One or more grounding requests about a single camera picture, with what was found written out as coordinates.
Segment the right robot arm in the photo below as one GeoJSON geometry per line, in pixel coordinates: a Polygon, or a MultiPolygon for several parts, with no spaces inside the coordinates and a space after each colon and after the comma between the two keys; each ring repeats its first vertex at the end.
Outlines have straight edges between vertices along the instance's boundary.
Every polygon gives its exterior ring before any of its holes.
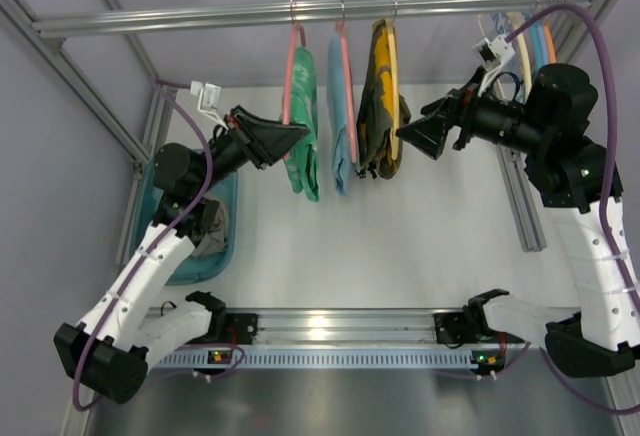
{"type": "Polygon", "coordinates": [[[524,102],[502,100],[475,74],[463,87],[426,105],[398,136],[438,158],[448,133],[463,149],[473,138],[521,153],[529,182],[562,239],[579,295],[575,313],[548,308],[494,289],[472,297],[464,311],[480,334],[503,332],[544,349],[571,378],[609,377],[635,366],[639,285],[622,224],[622,185],[602,184],[606,150],[586,135],[598,93],[582,69],[550,64],[536,74],[524,102]]]}

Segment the green tie-dye trousers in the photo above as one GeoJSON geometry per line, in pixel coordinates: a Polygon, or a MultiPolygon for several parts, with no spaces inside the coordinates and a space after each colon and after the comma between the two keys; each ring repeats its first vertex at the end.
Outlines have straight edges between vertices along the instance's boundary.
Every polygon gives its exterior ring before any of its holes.
{"type": "Polygon", "coordinates": [[[309,134],[289,153],[285,167],[292,191],[304,193],[311,202],[318,202],[318,105],[316,70],[311,52],[299,46],[294,53],[290,90],[290,122],[304,125],[309,134]]]}

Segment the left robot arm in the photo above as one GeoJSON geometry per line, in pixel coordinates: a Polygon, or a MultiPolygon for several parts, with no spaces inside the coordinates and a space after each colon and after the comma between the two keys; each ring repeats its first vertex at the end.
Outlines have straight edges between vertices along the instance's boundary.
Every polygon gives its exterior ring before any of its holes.
{"type": "Polygon", "coordinates": [[[266,169],[309,136],[308,127],[259,118],[242,106],[224,117],[226,129],[201,149],[180,143],[162,146],[153,160],[159,205],[134,255],[117,279],[78,323],[62,324],[54,346],[79,411],[80,389],[116,404],[130,401],[149,371],[193,340],[226,340],[226,305],[209,292],[194,291],[168,314],[147,322],[146,315],[176,269],[209,233],[218,210],[206,194],[250,163],[266,169]]]}

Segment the pink hanger with green trousers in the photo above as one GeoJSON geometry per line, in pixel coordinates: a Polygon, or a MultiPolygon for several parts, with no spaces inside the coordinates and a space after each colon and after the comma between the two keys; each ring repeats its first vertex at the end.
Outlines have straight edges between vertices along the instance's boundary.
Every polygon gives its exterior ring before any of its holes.
{"type": "Polygon", "coordinates": [[[296,19],[296,9],[297,0],[289,0],[289,14],[292,28],[289,38],[285,80],[283,86],[282,123],[284,125],[288,125],[291,121],[291,89],[293,82],[296,48],[298,46],[305,47],[307,45],[305,29],[296,19]]]}

